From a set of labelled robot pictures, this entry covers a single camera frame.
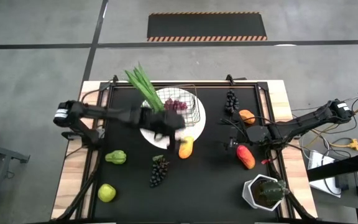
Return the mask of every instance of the wire basket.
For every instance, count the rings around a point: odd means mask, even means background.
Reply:
[[[162,103],[165,103],[169,98],[173,101],[178,100],[186,103],[187,109],[177,110],[177,113],[185,119],[186,127],[194,126],[200,121],[200,108],[195,85],[168,86],[157,90],[157,95]],[[150,107],[146,101],[142,103],[142,106]]]

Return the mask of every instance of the grape bunch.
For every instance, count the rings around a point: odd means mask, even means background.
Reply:
[[[187,105],[185,102],[180,102],[179,100],[173,101],[171,98],[169,98],[165,104],[164,108],[166,110],[185,110],[187,109]]]
[[[233,90],[229,90],[227,92],[227,101],[224,106],[224,109],[228,113],[234,113],[239,109],[239,99],[236,97],[236,94],[234,94]]]
[[[150,187],[156,187],[161,184],[167,174],[168,164],[169,162],[165,160],[163,155],[153,157],[153,171],[150,178]]]

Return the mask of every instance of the succulent plant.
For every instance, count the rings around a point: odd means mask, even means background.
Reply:
[[[290,193],[290,190],[288,190],[286,186],[284,180],[268,180],[261,183],[260,188],[262,191],[260,194],[264,195],[268,202],[278,202],[283,199],[286,194]]]

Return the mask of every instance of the white plate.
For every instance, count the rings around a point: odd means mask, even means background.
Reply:
[[[175,99],[175,100],[182,101],[180,99],[180,97],[184,93],[186,93],[187,95],[191,94],[194,96],[194,94],[189,93],[188,91],[182,90],[179,88],[175,91],[175,94],[173,96],[167,96],[167,95],[164,96],[163,93],[166,93],[167,90],[170,90],[170,89],[173,90],[174,88],[163,88],[161,90],[157,90],[157,95],[158,95],[158,97],[160,97],[160,99],[163,103],[169,98],[172,98],[173,100]],[[176,131],[176,133],[175,133],[176,139],[183,139],[184,137],[191,136],[191,137],[193,137],[194,140],[196,140],[204,130],[205,120],[206,120],[205,109],[204,109],[202,102],[196,96],[194,96],[194,97],[197,99],[197,102],[198,102],[198,110],[200,111],[200,120],[197,123],[195,123],[193,126],[188,126],[185,129]],[[142,106],[148,106],[148,105],[149,104],[146,101],[144,101],[142,103]],[[161,149],[167,149],[167,146],[169,145],[169,137],[164,137],[161,140],[156,141],[156,140],[154,140],[154,132],[153,131],[149,131],[146,129],[140,129],[140,132],[142,133],[143,137],[146,140],[148,140],[149,143],[151,143],[154,146],[159,147]]]

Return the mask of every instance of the purple grapes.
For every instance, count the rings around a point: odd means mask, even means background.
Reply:
[[[169,98],[165,104],[164,104],[164,108],[166,110],[186,110],[187,109],[187,105],[185,102],[180,102],[179,100],[175,100],[173,101],[171,98]]]

